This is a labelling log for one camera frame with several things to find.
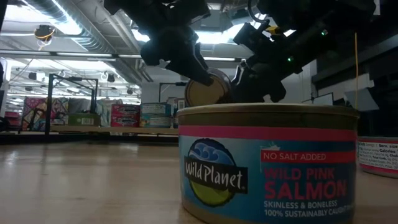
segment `ceiling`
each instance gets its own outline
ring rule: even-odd
[[[49,16],[45,16],[41,12],[37,12],[31,7],[24,4],[24,2],[35,2],[35,0],[15,0],[13,5],[9,5],[6,11],[2,32],[0,34],[0,49],[2,50],[34,50],[34,51],[48,51],[48,52],[89,52],[83,48],[79,41],[76,41],[76,36],[69,35],[65,27],[61,27],[59,22]],[[139,49],[144,43],[141,35],[134,29],[134,24],[125,13],[118,12],[116,16],[110,16],[104,10],[101,0],[48,0],[47,2],[56,2],[64,10],[67,19],[76,21],[75,25],[84,26],[85,29],[78,31],[86,31],[101,41],[106,46],[107,52],[118,54],[139,54]],[[231,21],[224,21],[221,18],[223,14],[220,9],[235,7],[236,5],[243,5],[246,1],[223,1],[223,0],[209,0],[212,16],[197,22],[193,28],[199,31],[202,44],[202,54],[204,57],[219,57],[219,58],[248,58],[252,53],[242,46],[233,44],[231,38],[239,30],[239,26],[232,27],[226,32],[221,32],[222,29],[228,26],[233,26]],[[34,37],[34,30],[39,25],[49,25],[56,28],[54,38],[50,44],[43,45]],[[97,78],[99,86],[114,87],[115,90],[102,90],[101,96],[118,96],[128,97],[131,100],[127,102],[138,102],[141,97],[141,90],[139,86],[145,82],[180,82],[180,75],[164,70],[159,67],[147,67],[141,59],[124,58],[117,62],[107,61],[82,61],[77,58],[57,58],[56,60],[37,59],[35,56],[21,58],[11,57],[7,58],[9,65],[12,65],[11,73],[11,90],[9,93],[18,94],[47,94],[46,85],[48,85],[49,73],[62,74],[66,77],[86,77]],[[236,62],[208,62],[210,67],[220,68],[229,76],[234,75]],[[29,73],[44,74],[40,80],[29,79]],[[107,74],[114,74],[115,82],[107,81]],[[88,82],[83,82],[84,85],[92,85]],[[32,85],[34,91],[27,91],[26,85]],[[133,88],[133,95],[127,95],[127,88]],[[57,87],[54,90],[54,95],[68,94],[65,88]]]

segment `ventilation duct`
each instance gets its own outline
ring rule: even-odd
[[[113,46],[102,36],[99,30],[80,11],[71,0],[21,0],[32,9],[48,17],[49,21],[60,31],[76,35],[73,40],[91,53],[116,53]],[[106,62],[114,67],[120,76],[129,83],[140,83],[142,78],[122,59]]]

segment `shelf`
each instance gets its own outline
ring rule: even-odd
[[[170,128],[104,128],[84,126],[51,126],[51,131],[98,132],[98,133],[137,133],[137,134],[164,134],[178,135],[178,129]]]

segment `metal can lid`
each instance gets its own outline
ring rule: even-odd
[[[317,106],[282,103],[231,103],[197,106],[178,111],[177,116],[206,113],[318,113],[359,117],[358,111],[344,106]]]
[[[213,105],[231,91],[228,76],[214,68],[209,68],[211,79],[214,80],[210,86],[202,85],[190,80],[185,89],[185,99],[189,106]]]

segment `nutrition facts label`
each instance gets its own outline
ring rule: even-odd
[[[358,141],[359,163],[398,171],[398,141],[384,143]]]

